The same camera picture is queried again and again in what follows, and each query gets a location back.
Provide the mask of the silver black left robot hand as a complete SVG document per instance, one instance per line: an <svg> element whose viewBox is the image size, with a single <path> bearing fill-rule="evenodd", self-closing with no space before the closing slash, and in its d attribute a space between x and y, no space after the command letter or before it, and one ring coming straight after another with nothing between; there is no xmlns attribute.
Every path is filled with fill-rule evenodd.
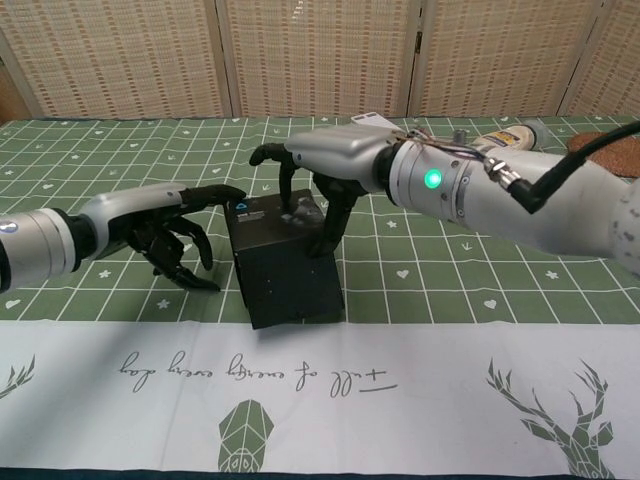
<svg viewBox="0 0 640 480"><path fill-rule="evenodd" d="M79 257L98 260L129 247L163 276L187 291L218 292L214 281L198 277L182 264L180 235L197 248L202 266L213 267L213 251L203 227L186 218L208 207L242 202L246 193L226 184L188 187L164 182L111 191L92 197L72 217L81 233Z"/></svg>

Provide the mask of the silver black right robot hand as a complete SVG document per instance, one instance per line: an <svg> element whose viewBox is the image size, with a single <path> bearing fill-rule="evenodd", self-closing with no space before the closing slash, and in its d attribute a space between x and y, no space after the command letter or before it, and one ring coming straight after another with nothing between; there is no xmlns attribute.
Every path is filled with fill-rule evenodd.
<svg viewBox="0 0 640 480"><path fill-rule="evenodd" d="M249 158L256 167L270 159L280 164L282 205L290 203L292 177L303 168L328 201L322 232L311 244L312 258L332 253L339 245L357 200L389 190L389 172L404 141L396 128L344 124L296 133L283 143L264 143Z"/></svg>

